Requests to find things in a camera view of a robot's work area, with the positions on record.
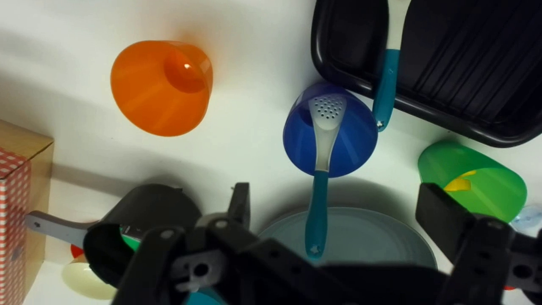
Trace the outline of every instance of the cardboard box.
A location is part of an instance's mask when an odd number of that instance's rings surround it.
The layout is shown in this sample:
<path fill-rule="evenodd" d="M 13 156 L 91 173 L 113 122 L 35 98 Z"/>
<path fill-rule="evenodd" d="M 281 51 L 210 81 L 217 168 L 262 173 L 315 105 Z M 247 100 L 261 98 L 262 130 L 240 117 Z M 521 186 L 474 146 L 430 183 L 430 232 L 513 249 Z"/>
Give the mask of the cardboard box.
<path fill-rule="evenodd" d="M 0 122 L 0 305 L 20 305 L 46 254 L 46 237 L 24 227 L 49 208 L 52 139 Z"/>

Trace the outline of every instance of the green container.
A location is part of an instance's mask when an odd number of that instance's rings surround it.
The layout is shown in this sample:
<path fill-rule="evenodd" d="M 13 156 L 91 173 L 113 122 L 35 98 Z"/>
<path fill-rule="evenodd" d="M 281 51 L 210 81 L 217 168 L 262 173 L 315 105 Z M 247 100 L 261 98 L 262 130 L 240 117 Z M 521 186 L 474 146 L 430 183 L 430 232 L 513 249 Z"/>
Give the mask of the green container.
<path fill-rule="evenodd" d="M 457 142 L 437 142 L 418 157 L 423 183 L 435 183 L 471 213 L 513 220 L 527 200 L 525 181 L 510 168 Z"/>

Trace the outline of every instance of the blue handle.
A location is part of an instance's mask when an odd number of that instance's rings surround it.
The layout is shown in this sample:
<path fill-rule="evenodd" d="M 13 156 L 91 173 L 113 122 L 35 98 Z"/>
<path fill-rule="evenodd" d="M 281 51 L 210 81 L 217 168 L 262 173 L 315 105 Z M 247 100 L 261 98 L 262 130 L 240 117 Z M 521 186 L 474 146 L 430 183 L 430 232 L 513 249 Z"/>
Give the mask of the blue handle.
<path fill-rule="evenodd" d="M 327 173 L 315 171 L 311 203 L 305 227 L 305 252 L 310 259 L 318 259 L 325 249 L 327 237 Z"/>
<path fill-rule="evenodd" d="M 386 49 L 383 76 L 378 85 L 378 91 L 374 96 L 374 108 L 372 108 L 378 130 L 384 130 L 388 127 L 393 105 L 394 105 L 398 69 L 400 69 L 400 49 Z"/>

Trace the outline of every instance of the white countertop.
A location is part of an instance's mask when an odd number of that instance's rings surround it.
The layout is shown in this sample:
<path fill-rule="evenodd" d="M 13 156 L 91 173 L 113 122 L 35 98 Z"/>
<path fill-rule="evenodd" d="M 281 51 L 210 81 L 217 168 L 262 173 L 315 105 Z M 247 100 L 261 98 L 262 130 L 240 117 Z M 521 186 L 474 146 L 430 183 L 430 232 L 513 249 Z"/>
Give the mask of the white countertop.
<path fill-rule="evenodd" d="M 144 181 L 183 186 L 203 213 L 225 210 L 230 186 L 249 181 L 254 230 L 306 203 L 311 178 L 288 161 L 281 132 L 298 93 L 320 78 L 310 58 L 313 2 L 0 3 L 0 119 L 56 139 L 51 213 L 100 218 Z M 145 134 L 112 98 L 115 56 L 151 39 L 195 42 L 212 58 L 210 107 L 186 135 Z M 359 203 L 415 225 L 416 157 L 442 137 L 457 137 L 520 173 L 528 205 L 542 205 L 540 137 L 494 149 L 401 112 L 379 134 L 372 157 L 330 183 L 332 202 Z M 435 254 L 439 268 L 449 269 L 439 249 Z M 71 291 L 59 274 L 68 263 L 68 246 L 47 241 L 47 263 L 25 303 L 108 303 Z"/>

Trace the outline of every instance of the red and white box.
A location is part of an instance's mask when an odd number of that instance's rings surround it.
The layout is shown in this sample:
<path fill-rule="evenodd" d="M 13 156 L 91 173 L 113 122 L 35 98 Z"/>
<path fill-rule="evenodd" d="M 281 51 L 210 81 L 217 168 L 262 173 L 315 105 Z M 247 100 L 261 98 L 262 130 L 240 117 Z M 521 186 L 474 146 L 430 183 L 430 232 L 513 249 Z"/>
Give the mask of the red and white box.
<path fill-rule="evenodd" d="M 24 225 L 49 208 L 52 139 L 0 122 L 0 305 L 20 305 L 44 261 L 46 239 Z"/>

